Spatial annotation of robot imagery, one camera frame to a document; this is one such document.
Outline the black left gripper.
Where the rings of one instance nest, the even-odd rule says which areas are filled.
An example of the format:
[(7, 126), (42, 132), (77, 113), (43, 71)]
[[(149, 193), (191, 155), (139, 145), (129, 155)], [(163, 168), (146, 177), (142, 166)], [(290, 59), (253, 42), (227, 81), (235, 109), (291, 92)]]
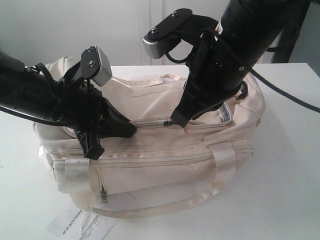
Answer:
[(100, 138), (131, 138), (136, 133), (137, 128), (131, 121), (89, 80), (64, 75), (57, 86), (57, 105), (50, 119), (75, 131), (85, 158), (101, 157), (105, 149)]

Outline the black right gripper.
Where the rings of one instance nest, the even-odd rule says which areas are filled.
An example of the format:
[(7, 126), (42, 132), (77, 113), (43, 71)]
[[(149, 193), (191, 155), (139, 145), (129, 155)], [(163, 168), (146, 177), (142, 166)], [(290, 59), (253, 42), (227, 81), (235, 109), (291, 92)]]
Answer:
[(204, 29), (188, 63), (189, 75), (171, 119), (184, 128), (202, 110), (217, 110), (240, 90), (248, 69), (213, 29)]

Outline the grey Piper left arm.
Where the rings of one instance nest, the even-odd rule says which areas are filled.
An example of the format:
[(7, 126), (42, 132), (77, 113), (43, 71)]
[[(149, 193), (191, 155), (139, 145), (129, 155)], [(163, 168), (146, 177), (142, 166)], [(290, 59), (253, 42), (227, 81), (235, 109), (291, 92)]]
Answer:
[(27, 67), (6, 53), (0, 55), (0, 109), (49, 126), (68, 127), (86, 158), (103, 153), (102, 138), (130, 138), (136, 127), (103, 96), (99, 87), (112, 78), (106, 54), (92, 45), (80, 61), (55, 80), (44, 64)]

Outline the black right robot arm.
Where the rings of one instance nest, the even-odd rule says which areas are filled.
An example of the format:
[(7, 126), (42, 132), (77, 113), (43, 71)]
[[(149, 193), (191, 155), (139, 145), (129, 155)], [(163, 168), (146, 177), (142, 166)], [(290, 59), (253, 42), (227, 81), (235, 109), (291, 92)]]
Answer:
[(284, 28), (296, 0), (231, 0), (219, 21), (191, 16), (179, 34), (191, 34), (189, 75), (171, 119), (180, 127), (234, 97)]

